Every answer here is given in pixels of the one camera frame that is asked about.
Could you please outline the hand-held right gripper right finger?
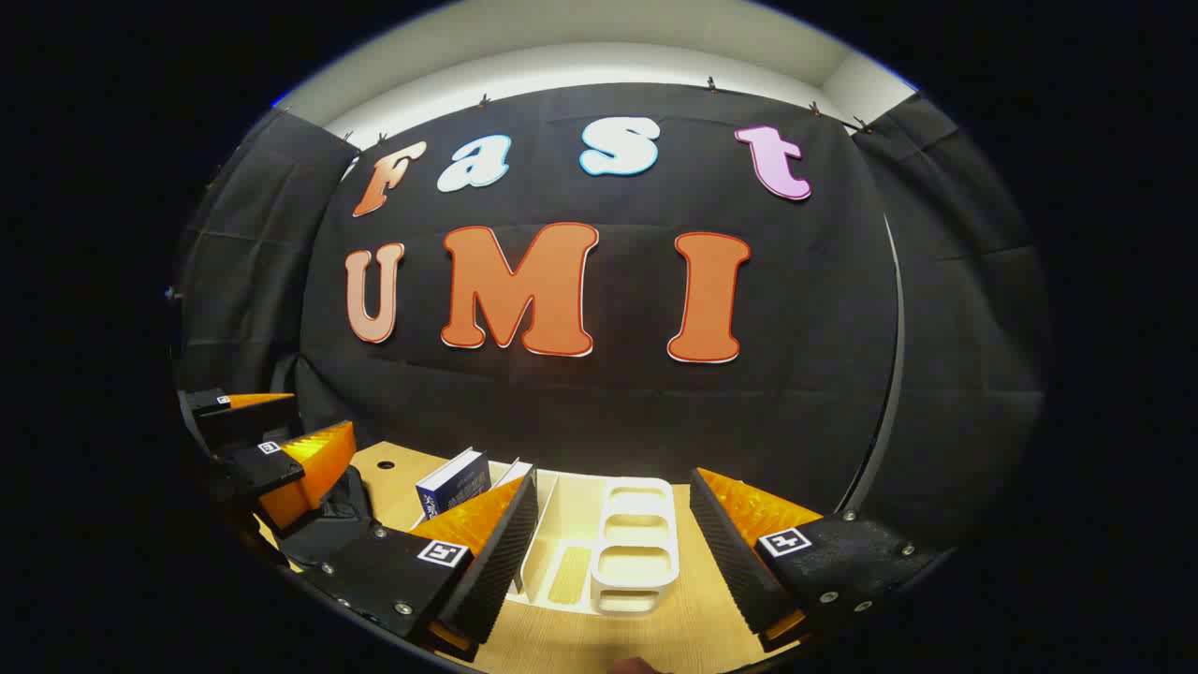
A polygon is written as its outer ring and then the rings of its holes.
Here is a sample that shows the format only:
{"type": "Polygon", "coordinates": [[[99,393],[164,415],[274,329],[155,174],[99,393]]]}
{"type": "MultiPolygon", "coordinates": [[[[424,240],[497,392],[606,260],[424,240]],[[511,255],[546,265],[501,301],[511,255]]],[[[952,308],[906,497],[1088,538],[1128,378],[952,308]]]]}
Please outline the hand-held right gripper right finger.
{"type": "Polygon", "coordinates": [[[689,474],[689,508],[733,605],[766,652],[830,640],[906,597],[949,546],[787,468],[689,474]]]}

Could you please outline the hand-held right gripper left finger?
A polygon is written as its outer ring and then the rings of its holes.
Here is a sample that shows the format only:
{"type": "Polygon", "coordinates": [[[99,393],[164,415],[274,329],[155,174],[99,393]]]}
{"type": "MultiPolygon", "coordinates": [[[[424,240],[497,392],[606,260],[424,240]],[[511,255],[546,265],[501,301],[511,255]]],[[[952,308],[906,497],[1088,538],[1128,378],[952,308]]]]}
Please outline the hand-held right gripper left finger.
{"type": "Polygon", "coordinates": [[[415,532],[376,520],[363,538],[300,575],[373,627],[471,661],[497,623],[536,516],[528,473],[415,532]]]}

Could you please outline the black schoolbag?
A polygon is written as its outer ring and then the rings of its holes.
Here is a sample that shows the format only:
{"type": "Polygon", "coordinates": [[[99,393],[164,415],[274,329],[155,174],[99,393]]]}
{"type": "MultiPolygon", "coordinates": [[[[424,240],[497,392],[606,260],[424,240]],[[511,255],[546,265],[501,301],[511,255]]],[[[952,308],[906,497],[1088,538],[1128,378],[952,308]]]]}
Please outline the black schoolbag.
{"type": "Polygon", "coordinates": [[[288,560],[303,570],[317,567],[329,555],[363,538],[376,517],[373,514],[371,494],[356,466],[347,466],[343,476],[322,496],[317,509],[313,509],[286,526],[276,536],[276,545],[288,560]]]}

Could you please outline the blue book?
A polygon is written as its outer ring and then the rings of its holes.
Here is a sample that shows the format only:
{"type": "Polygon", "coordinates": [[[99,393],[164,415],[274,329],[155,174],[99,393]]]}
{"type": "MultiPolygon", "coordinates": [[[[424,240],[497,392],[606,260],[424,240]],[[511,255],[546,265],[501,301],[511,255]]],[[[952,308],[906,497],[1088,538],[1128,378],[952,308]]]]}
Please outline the blue book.
{"type": "Polygon", "coordinates": [[[468,447],[440,468],[420,478],[415,488],[424,520],[437,518],[449,509],[491,490],[488,453],[468,447]]]}

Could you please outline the white bookshelf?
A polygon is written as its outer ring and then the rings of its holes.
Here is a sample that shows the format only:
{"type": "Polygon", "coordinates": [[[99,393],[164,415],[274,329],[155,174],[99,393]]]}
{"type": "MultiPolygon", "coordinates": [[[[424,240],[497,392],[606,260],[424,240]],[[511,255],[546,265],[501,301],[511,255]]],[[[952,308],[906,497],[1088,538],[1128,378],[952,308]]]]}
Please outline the white bookshelf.
{"type": "Polygon", "coordinates": [[[662,479],[536,473],[533,541],[506,602],[633,619],[680,576],[674,491],[662,479]]]}

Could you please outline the black backdrop cloth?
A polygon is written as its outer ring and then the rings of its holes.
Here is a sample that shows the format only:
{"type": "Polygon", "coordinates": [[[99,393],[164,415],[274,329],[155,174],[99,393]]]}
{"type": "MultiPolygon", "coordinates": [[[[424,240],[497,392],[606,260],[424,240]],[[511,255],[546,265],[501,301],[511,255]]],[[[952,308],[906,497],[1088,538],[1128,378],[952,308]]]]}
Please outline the black backdrop cloth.
{"type": "Polygon", "coordinates": [[[1030,223],[920,95],[860,134],[760,95],[515,95],[355,151],[276,111],[175,255],[180,388],[300,397],[307,429],[550,470],[787,468],[957,546],[1043,408],[1030,223]]]}

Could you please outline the thin metal pole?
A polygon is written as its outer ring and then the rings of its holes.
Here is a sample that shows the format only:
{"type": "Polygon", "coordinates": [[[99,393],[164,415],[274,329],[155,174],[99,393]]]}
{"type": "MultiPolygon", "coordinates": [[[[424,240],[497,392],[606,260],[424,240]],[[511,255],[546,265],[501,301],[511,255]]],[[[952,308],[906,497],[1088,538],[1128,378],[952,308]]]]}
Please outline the thin metal pole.
{"type": "Polygon", "coordinates": [[[846,521],[857,520],[861,516],[866,500],[869,500],[869,494],[877,481],[878,474],[881,474],[882,466],[887,459],[887,450],[891,444],[896,418],[898,417],[898,401],[901,401],[901,391],[904,378],[907,338],[903,274],[901,269],[901,261],[898,261],[898,248],[896,247],[894,231],[887,214],[883,215],[883,226],[885,226],[887,242],[889,242],[891,251],[895,283],[896,320],[893,368],[890,378],[887,381],[887,396],[882,409],[881,423],[878,423],[877,430],[872,436],[866,457],[863,460],[859,470],[857,470],[855,478],[853,478],[851,487],[847,488],[840,503],[841,517],[846,521]]]}

